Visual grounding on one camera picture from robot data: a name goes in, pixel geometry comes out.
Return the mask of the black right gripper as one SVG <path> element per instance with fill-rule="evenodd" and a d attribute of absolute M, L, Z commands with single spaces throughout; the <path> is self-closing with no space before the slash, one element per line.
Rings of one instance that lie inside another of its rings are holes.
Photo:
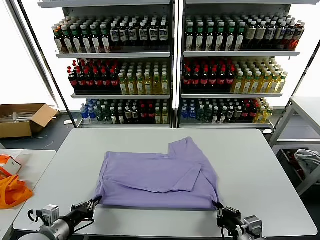
<path fill-rule="evenodd" d="M 241 212 L 232 207 L 224 207 L 220 202 L 212 201 L 212 205 L 217 213 L 217 226 L 221 231 L 236 232 L 240 229 L 244 232 L 244 223 L 242 222 Z"/>

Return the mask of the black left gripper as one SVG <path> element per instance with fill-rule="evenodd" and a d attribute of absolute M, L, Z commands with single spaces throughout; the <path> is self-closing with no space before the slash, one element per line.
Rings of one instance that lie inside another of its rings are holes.
<path fill-rule="evenodd" d="M 60 219 L 65 221 L 71 227 L 76 227 L 83 221 L 91 220 L 94 216 L 95 208 L 102 198 L 103 197 L 100 195 L 88 200 L 87 202 L 72 205 L 71 212 L 65 216 L 61 216 Z"/>

